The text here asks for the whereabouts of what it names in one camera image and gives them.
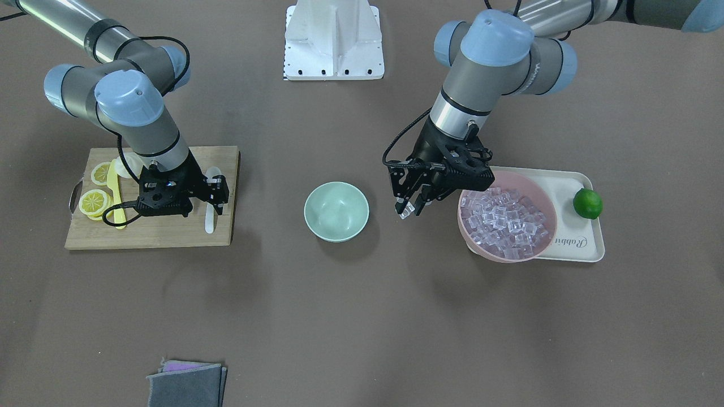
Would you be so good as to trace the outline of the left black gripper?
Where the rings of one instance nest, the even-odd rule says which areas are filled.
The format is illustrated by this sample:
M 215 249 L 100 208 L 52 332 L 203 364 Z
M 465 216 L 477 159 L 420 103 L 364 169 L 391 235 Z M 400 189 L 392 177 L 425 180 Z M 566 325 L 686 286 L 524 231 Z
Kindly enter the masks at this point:
M 489 149 L 478 137 L 479 127 L 468 123 L 462 138 L 451 137 L 427 119 L 409 157 L 409 163 L 388 166 L 391 190 L 396 199 L 395 211 L 405 212 L 410 197 L 418 192 L 414 215 L 419 216 L 429 201 L 442 200 L 456 190 L 484 192 L 495 181 L 488 162 Z

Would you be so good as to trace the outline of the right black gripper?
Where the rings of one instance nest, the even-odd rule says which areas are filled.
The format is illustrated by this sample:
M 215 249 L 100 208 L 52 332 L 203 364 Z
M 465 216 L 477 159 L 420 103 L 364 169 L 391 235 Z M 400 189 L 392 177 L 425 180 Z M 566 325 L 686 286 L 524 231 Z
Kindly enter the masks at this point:
M 229 201 L 229 186 L 225 175 L 206 177 L 189 153 L 176 169 L 161 172 L 155 164 L 142 169 L 135 211 L 144 217 L 187 217 L 192 211 L 191 197 L 206 202 L 217 215 L 222 215 Z

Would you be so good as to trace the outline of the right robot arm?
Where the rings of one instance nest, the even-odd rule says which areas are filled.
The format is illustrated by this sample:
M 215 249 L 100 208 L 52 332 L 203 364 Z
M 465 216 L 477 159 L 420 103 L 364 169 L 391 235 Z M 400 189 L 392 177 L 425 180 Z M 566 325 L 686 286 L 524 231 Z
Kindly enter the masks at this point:
M 183 43 L 155 47 L 116 20 L 82 1 L 8 1 L 85 50 L 97 66 L 60 64 L 47 72 L 47 100 L 65 114 L 82 118 L 129 144 L 142 160 L 134 201 L 114 202 L 93 218 L 106 221 L 114 210 L 130 208 L 138 217 L 189 216 L 192 198 L 222 214 L 229 201 L 222 174 L 207 177 L 197 164 L 163 98 L 186 84 L 191 55 Z

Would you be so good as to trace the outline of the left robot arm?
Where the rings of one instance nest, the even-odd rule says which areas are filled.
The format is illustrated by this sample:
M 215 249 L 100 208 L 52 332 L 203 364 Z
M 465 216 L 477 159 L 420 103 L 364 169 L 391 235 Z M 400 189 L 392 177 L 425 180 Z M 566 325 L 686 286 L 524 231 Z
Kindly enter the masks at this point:
M 433 52 L 449 68 L 412 153 L 389 160 L 383 153 L 399 217 L 421 214 L 456 190 L 483 192 L 494 182 L 492 153 L 479 132 L 502 96 L 546 95 L 574 78 L 578 58 L 566 37 L 586 25 L 635 25 L 708 33 L 722 26 L 721 1 L 529 1 L 474 19 L 450 21 L 438 31 Z

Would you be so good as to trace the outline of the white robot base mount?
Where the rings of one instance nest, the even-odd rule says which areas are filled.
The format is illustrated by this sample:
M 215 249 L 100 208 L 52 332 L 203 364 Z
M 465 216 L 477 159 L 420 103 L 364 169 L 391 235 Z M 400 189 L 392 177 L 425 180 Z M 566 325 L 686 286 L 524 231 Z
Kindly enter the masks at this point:
M 378 7 L 367 1 L 297 1 L 285 18 L 285 80 L 379 80 L 385 75 Z

